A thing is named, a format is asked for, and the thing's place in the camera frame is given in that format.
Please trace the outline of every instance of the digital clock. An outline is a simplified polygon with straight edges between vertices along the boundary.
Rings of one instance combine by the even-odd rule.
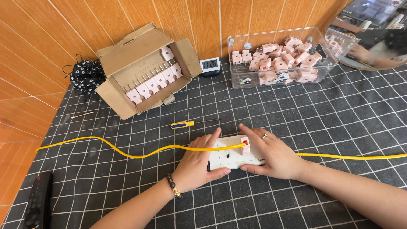
[[[202,77],[212,77],[222,73],[219,57],[200,60],[199,63],[202,68],[202,73],[200,74]]]

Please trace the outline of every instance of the screwdriver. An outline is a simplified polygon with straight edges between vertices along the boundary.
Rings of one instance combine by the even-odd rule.
[[[201,121],[201,122],[196,122],[196,123],[210,122],[210,121],[216,121],[216,120],[221,120],[221,119],[212,119],[212,120]],[[184,127],[187,127],[187,126],[193,126],[193,125],[194,125],[194,121],[177,122],[177,123],[171,124],[171,129],[180,129],[180,128],[184,128]]]

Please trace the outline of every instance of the bracelet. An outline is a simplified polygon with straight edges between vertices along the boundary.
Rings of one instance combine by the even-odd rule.
[[[173,189],[173,192],[174,192],[175,196],[178,199],[182,199],[184,197],[184,194],[180,193],[178,191],[177,187],[175,186],[173,178],[171,177],[171,172],[167,172],[167,180],[168,180],[168,183],[170,184],[170,187]]]

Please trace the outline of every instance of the cotton swab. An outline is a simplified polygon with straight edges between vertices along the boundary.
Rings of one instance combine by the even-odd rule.
[[[78,116],[72,116],[71,118],[73,119],[73,118],[76,118],[76,117],[79,117],[79,116],[82,116],[82,115],[93,114],[93,113],[94,113],[94,112],[91,111],[91,112],[88,112],[88,113],[85,113],[85,114],[81,114],[81,115],[78,115]]]

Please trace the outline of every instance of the open cardboard box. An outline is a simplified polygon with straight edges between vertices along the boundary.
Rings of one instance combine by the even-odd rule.
[[[124,87],[130,91],[133,81],[144,82],[143,76],[152,76],[151,70],[159,72],[163,63],[160,49],[171,48],[174,60],[181,67],[182,77],[161,88],[156,94],[136,105],[126,95]],[[154,23],[147,24],[123,38],[119,43],[97,51],[107,80],[96,88],[96,92],[122,118],[126,120],[135,114],[175,101],[174,93],[179,91],[193,77],[202,72],[197,55],[189,39],[173,41],[167,34],[157,29]]]

